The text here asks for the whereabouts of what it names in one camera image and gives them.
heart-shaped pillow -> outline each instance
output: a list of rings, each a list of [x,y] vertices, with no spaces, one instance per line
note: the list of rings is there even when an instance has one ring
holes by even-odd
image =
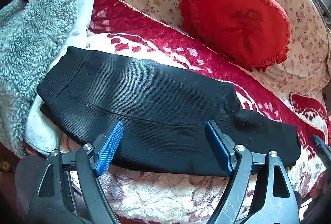
[[[182,0],[179,7],[184,31],[249,71],[287,58],[290,21],[276,0]]]

metal pivot bolt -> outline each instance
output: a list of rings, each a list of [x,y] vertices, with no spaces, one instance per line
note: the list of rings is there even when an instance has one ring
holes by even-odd
[[[92,145],[91,144],[85,144],[84,146],[83,146],[83,149],[84,150],[90,150],[92,148]]]
[[[278,156],[278,153],[276,151],[274,151],[274,150],[271,150],[270,151],[270,156],[271,157],[277,157]]]
[[[53,149],[51,151],[51,156],[56,156],[57,154],[59,154],[59,151],[57,149]]]
[[[243,145],[236,145],[236,149],[238,151],[244,151],[245,150],[245,147]]]

red and white blanket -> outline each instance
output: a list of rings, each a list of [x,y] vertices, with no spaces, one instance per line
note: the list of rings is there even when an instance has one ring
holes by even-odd
[[[302,153],[288,174],[293,188],[302,196],[311,190],[325,170],[310,142],[314,134],[327,140],[326,112],[318,101],[292,95],[286,106],[254,78],[201,42],[120,0],[95,0],[89,29],[93,33],[87,38],[86,48],[89,50],[149,58],[231,83],[243,108],[296,125]],[[63,152],[77,148],[77,144],[63,135]],[[75,173],[72,175],[79,184]],[[100,177],[111,207],[124,223],[128,219],[130,223],[205,223],[219,202],[227,181],[221,177],[143,173],[116,166],[110,166]],[[240,217],[248,213],[255,181],[256,177],[252,176]]]

blue gripper pad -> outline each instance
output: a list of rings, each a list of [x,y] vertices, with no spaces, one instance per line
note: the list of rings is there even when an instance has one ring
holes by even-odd
[[[110,163],[114,157],[115,151],[122,139],[124,126],[122,121],[118,121],[115,128],[112,130],[110,136],[105,142],[104,146],[99,152],[98,164],[95,168],[97,176],[100,176],[109,168]]]
[[[205,136],[219,167],[227,176],[231,176],[233,169],[231,167],[230,155],[209,122],[205,124]]]

red ruffle trim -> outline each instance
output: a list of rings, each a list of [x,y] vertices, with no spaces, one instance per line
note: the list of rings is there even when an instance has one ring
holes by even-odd
[[[257,71],[266,71],[266,68],[268,66],[273,66],[275,63],[280,64],[283,61],[287,59],[287,52],[289,51],[287,45],[290,43],[290,34],[291,34],[291,27],[290,27],[290,21],[286,15],[286,12],[284,9],[275,1],[275,0],[261,0],[265,5],[269,6],[270,8],[273,8],[281,15],[281,17],[284,19],[284,22],[286,24],[286,39],[284,42],[284,45],[282,46],[281,50],[273,55],[272,57],[269,57],[266,60],[260,61],[260,62],[248,62],[246,59],[232,59],[228,55],[226,55],[226,52],[222,53],[222,56],[227,58],[229,61],[231,61],[234,64],[237,64],[246,70],[249,70],[253,72],[253,67],[256,68]],[[198,39],[203,41],[204,34],[199,33],[196,29],[196,27],[192,23],[192,15],[191,15],[191,7],[190,7],[190,0],[182,0],[179,4],[179,8],[181,10],[181,15],[183,16],[183,22],[182,22],[182,29],[186,32],[189,32],[189,34]],[[208,47],[213,49],[215,45],[206,43]]]

